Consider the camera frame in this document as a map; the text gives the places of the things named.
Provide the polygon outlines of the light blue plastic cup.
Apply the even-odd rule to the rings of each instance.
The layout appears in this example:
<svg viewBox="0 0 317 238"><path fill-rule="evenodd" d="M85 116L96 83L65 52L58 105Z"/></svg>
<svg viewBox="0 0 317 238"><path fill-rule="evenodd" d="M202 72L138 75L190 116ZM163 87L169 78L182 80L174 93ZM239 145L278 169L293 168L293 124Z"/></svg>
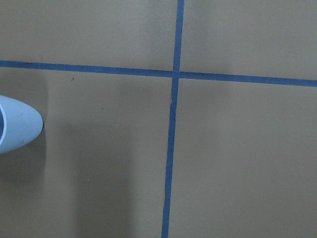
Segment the light blue plastic cup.
<svg viewBox="0 0 317 238"><path fill-rule="evenodd" d="M19 100L0 97L0 153L25 146L37 138L43 119L33 107Z"/></svg>

